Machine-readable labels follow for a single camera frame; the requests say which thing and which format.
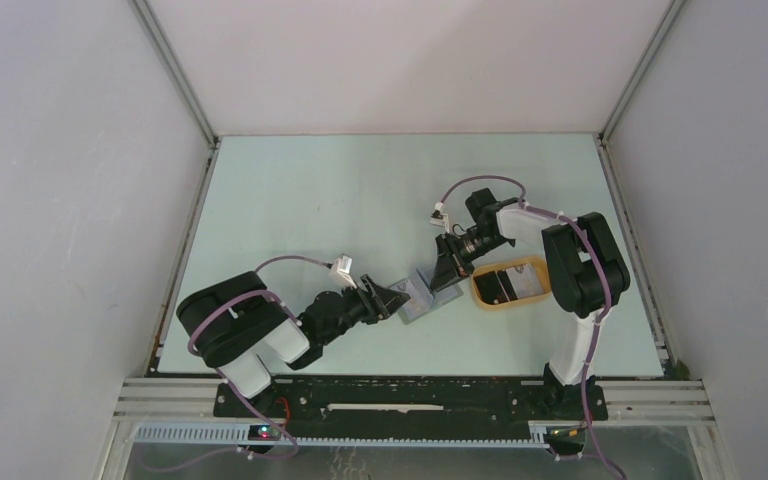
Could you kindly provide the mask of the white VIP card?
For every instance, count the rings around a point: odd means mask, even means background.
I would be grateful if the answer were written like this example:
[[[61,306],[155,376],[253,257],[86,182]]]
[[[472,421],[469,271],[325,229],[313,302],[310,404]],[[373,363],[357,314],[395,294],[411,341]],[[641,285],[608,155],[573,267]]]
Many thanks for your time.
[[[434,298],[422,280],[416,283],[408,279],[399,289],[411,296],[411,300],[400,309],[406,322],[412,322],[431,310]]]

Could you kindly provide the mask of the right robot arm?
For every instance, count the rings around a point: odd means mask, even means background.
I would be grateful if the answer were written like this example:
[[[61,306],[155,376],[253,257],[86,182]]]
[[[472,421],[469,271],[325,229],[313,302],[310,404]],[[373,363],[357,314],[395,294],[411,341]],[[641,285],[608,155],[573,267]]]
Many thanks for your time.
[[[598,212],[569,217],[533,206],[524,196],[499,200],[488,188],[470,194],[465,206],[473,224],[456,233],[444,201],[435,204],[430,221],[444,230],[435,238],[429,288],[438,292],[474,276],[475,261],[504,244],[542,248],[554,300],[574,319],[548,362],[556,381],[543,388],[541,402],[551,416],[566,418],[582,403],[576,385],[593,374],[601,327],[631,283],[607,219]]]

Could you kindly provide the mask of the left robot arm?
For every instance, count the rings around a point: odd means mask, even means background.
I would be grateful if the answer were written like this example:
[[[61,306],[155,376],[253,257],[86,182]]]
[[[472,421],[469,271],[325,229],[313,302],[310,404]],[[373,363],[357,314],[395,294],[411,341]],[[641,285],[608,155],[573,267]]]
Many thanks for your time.
[[[363,275],[358,286],[323,291],[293,315],[258,273],[249,271],[185,297],[176,317],[189,336],[188,351],[232,384],[238,404],[259,417],[276,403],[260,350],[268,348],[291,369],[300,370],[356,325],[386,320],[410,300],[409,293]]]

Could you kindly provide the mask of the black VIP card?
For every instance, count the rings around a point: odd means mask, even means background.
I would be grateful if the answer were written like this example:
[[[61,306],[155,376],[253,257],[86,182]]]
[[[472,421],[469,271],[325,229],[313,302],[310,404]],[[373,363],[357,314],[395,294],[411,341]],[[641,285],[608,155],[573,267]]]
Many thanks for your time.
[[[475,275],[473,282],[478,298],[486,305],[501,305],[517,299],[510,277],[504,270]]]

